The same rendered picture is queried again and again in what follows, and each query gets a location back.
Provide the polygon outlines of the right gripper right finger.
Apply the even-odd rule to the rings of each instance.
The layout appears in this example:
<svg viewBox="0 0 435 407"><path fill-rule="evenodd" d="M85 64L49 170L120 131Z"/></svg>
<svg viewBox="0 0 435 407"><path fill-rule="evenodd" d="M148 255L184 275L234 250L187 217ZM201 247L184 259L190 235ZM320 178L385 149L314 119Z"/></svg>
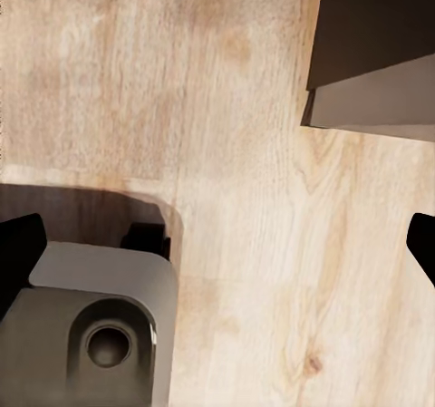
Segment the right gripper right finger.
<svg viewBox="0 0 435 407"><path fill-rule="evenodd" d="M435 217L413 213L406 245L435 286Z"/></svg>

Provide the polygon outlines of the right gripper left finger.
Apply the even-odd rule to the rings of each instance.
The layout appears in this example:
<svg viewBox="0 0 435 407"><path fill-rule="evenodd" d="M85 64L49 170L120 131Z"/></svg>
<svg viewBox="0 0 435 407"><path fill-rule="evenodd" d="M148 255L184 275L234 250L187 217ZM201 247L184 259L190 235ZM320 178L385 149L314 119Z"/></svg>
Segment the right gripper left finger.
<svg viewBox="0 0 435 407"><path fill-rule="evenodd" d="M38 213L0 223L0 323L47 248Z"/></svg>

